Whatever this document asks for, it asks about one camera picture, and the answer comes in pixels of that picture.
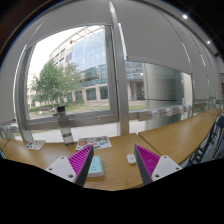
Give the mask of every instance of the paper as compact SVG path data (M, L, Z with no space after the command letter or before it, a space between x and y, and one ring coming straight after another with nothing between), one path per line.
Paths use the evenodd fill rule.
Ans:
M43 144L45 142L46 142L46 140L34 140L34 141L29 142L24 148L40 150L40 148L43 146Z
M112 147L108 136L92 137L92 138L80 138L76 150L81 150L89 145L93 145L94 149L103 149Z

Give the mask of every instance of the wooden desk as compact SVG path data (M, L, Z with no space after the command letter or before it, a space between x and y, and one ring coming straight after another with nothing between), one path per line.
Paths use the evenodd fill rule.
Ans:
M124 190L143 186L137 163L129 164L127 154L134 153L134 144L138 144L160 155L135 133L110 138L112 148L96 149L94 156L101 156L104 176L86 179L85 188L99 190ZM3 149L10 160L31 164L46 169L59 156L74 154L76 144L66 147L64 143L45 143L39 150L27 150L27 142L11 139Z
M216 116L201 112L188 119L138 135L161 155L168 155L179 165L189 158L209 134Z
M0 138L0 149L3 149L9 140L9 138Z
M221 114L222 110L220 108L215 107L215 108L206 110L204 112L213 114L213 115L215 115L217 117L217 116L219 116Z

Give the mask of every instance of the sky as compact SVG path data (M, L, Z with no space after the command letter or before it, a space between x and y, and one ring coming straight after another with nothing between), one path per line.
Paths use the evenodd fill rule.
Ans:
M28 74L38 75L44 64L48 61L50 53L65 39L81 28L82 27L62 31L39 41L34 49Z

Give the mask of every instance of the blue book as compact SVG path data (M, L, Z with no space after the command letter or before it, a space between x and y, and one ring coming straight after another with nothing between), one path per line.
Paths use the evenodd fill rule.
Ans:
M103 165L100 156L94 156L89 166L87 177L101 177L104 176Z

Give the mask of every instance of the green tree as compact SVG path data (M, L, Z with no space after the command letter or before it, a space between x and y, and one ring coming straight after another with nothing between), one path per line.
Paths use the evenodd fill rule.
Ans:
M48 61L40 72L39 79L35 77L32 88L36 91L36 96L32 102L40 102L50 100L54 107L54 99L59 97L67 97L73 91L82 89L81 75L77 71L74 63L68 63L65 68L54 65L54 60Z
M32 85L37 95L34 100L42 102L49 99L54 107L54 98L58 95L60 76L62 76L62 70L54 65L54 59L45 63L40 77L35 77L35 83Z
M81 75L77 71L77 66L74 63L68 63L65 66L63 79L64 94L66 96L72 94L73 91L82 89Z

